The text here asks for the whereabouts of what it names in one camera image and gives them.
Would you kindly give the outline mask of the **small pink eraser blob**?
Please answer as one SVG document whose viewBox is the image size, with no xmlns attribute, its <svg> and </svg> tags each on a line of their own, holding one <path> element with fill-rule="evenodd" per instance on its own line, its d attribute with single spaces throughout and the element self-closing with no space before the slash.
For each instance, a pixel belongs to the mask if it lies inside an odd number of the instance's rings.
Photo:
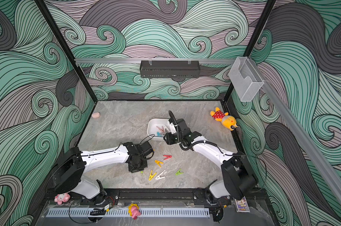
<svg viewBox="0 0 341 226">
<path fill-rule="evenodd" d="M 100 117 L 100 113 L 96 112 L 96 113 L 93 113 L 91 116 L 92 116 L 92 118 L 99 118 Z"/>
</svg>

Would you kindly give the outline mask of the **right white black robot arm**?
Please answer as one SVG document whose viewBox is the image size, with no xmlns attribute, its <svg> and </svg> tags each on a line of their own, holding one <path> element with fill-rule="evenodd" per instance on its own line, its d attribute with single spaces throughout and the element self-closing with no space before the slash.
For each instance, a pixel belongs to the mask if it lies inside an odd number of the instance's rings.
<svg viewBox="0 0 341 226">
<path fill-rule="evenodd" d="M 202 134 L 191 131 L 183 119 L 169 119 L 167 133 L 163 137 L 168 145 L 177 144 L 182 150 L 192 150 L 212 161 L 221 169 L 223 179 L 211 184 L 208 191 L 213 198 L 230 196 L 241 200 L 256 184 L 258 179 L 247 155 L 222 149 L 207 140 Z"/>
</svg>

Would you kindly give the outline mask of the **pink yellow flower toy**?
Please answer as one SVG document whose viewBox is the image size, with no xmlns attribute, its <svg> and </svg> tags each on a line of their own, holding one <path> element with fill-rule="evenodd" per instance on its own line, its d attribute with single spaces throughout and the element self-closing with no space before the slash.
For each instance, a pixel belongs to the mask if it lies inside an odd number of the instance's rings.
<svg viewBox="0 0 341 226">
<path fill-rule="evenodd" d="M 139 206 L 136 203 L 130 204 L 130 206 L 128 207 L 128 213 L 132 217 L 132 219 L 137 219 L 139 216 L 141 216 Z"/>
</svg>

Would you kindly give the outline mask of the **yellow clothespin lower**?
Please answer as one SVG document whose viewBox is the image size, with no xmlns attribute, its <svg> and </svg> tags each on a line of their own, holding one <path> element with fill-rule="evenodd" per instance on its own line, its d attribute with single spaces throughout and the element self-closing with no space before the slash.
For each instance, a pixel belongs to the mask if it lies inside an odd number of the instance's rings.
<svg viewBox="0 0 341 226">
<path fill-rule="evenodd" d="M 156 174 L 157 174 L 157 172 L 153 172 L 153 170 L 151 170 L 149 173 L 148 180 L 151 181 L 156 176 Z"/>
</svg>

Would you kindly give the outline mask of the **white clothespin lower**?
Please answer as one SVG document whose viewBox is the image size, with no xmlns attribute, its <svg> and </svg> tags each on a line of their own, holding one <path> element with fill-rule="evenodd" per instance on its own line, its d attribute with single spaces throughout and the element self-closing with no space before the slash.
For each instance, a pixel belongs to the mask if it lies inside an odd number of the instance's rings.
<svg viewBox="0 0 341 226">
<path fill-rule="evenodd" d="M 158 176 L 156 176 L 155 180 L 161 180 L 165 178 L 166 170 L 162 171 Z"/>
</svg>

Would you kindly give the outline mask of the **white plastic storage box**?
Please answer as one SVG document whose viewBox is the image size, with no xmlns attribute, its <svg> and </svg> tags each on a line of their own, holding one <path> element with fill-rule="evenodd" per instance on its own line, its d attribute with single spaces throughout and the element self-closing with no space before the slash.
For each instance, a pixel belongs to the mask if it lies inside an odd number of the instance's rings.
<svg viewBox="0 0 341 226">
<path fill-rule="evenodd" d="M 166 133 L 170 132 L 170 123 L 168 119 L 151 119 L 147 126 L 147 135 L 154 135 L 153 140 L 163 141 Z"/>
</svg>

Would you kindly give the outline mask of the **yellow orange clothespin middle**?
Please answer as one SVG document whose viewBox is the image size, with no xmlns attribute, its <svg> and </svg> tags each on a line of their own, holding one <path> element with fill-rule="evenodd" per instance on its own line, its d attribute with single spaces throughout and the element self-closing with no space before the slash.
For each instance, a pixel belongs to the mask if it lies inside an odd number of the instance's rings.
<svg viewBox="0 0 341 226">
<path fill-rule="evenodd" d="M 160 168 L 161 168 L 162 165 L 163 165 L 163 162 L 161 162 L 161 161 L 155 160 L 154 162 L 155 162 Z"/>
</svg>

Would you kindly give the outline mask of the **pink pig toy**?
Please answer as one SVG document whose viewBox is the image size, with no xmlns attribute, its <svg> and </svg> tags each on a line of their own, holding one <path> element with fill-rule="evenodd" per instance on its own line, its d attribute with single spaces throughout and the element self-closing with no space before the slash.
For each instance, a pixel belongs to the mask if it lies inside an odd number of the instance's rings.
<svg viewBox="0 0 341 226">
<path fill-rule="evenodd" d="M 58 205 L 62 205 L 63 203 L 69 201 L 71 198 L 69 193 L 58 194 L 55 196 L 54 201 Z"/>
</svg>

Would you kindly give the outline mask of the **pink clothespin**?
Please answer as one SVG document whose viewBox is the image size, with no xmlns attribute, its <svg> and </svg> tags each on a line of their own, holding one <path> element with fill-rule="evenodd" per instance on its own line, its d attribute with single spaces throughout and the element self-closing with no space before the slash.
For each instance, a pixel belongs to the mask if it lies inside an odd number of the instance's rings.
<svg viewBox="0 0 341 226">
<path fill-rule="evenodd" d="M 166 128 L 164 126 L 156 126 L 156 128 L 160 131 L 160 133 L 165 133 L 166 132 Z"/>
</svg>

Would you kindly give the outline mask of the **card box with picture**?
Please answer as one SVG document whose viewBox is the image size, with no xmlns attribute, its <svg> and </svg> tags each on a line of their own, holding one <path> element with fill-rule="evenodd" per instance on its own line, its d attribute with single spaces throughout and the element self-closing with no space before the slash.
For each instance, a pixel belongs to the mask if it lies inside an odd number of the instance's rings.
<svg viewBox="0 0 341 226">
<path fill-rule="evenodd" d="M 240 200 L 236 200 L 235 198 L 233 200 L 236 212 L 250 213 L 250 208 L 245 197 L 241 198 Z"/>
</svg>

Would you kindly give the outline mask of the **red clothespin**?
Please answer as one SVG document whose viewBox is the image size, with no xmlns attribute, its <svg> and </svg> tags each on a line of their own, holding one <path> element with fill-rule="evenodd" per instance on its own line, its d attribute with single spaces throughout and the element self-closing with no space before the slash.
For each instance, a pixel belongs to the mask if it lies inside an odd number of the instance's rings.
<svg viewBox="0 0 341 226">
<path fill-rule="evenodd" d="M 164 157 L 164 160 L 167 160 L 167 159 L 172 158 L 172 155 L 163 155 L 163 157 Z"/>
</svg>

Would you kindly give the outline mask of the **black wall-mounted tray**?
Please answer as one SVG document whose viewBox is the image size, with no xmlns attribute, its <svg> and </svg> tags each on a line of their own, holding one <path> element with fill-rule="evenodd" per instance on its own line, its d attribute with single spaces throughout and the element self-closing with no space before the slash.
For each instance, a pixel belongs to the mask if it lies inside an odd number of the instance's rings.
<svg viewBox="0 0 341 226">
<path fill-rule="evenodd" d="M 198 78 L 200 64 L 190 60 L 145 60 L 140 64 L 143 78 Z"/>
</svg>

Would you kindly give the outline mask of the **yellow bear plush toy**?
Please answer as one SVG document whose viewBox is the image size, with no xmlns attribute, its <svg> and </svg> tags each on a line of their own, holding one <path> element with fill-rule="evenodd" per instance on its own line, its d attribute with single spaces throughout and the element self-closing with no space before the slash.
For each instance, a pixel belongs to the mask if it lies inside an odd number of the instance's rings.
<svg viewBox="0 0 341 226">
<path fill-rule="evenodd" d="M 210 115 L 214 120 L 220 122 L 230 131 L 234 131 L 238 127 L 236 119 L 229 115 L 228 112 L 224 113 L 219 107 L 216 107 L 214 111 L 211 111 Z"/>
</svg>

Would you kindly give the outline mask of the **clear acrylic wall holder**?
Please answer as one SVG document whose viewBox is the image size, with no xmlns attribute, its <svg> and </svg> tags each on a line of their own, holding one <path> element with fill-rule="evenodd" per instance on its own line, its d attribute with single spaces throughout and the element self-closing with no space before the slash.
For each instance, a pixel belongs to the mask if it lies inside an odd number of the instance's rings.
<svg viewBox="0 0 341 226">
<path fill-rule="evenodd" d="M 264 84 L 256 62 L 248 57 L 237 57 L 228 75 L 241 102 L 251 102 Z"/>
</svg>

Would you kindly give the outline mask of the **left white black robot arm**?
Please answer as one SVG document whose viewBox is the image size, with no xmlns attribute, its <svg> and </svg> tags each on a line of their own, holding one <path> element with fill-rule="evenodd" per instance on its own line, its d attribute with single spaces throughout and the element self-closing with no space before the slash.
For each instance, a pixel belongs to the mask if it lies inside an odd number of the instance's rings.
<svg viewBox="0 0 341 226">
<path fill-rule="evenodd" d="M 86 177 L 85 173 L 116 163 L 126 163 L 130 173 L 140 172 L 147 167 L 147 161 L 153 155 L 154 150 L 148 141 L 141 144 L 120 143 L 115 148 L 98 151 L 71 148 L 52 166 L 51 191 L 57 194 L 73 192 L 88 200 L 102 201 L 106 192 L 101 182 Z"/>
</svg>

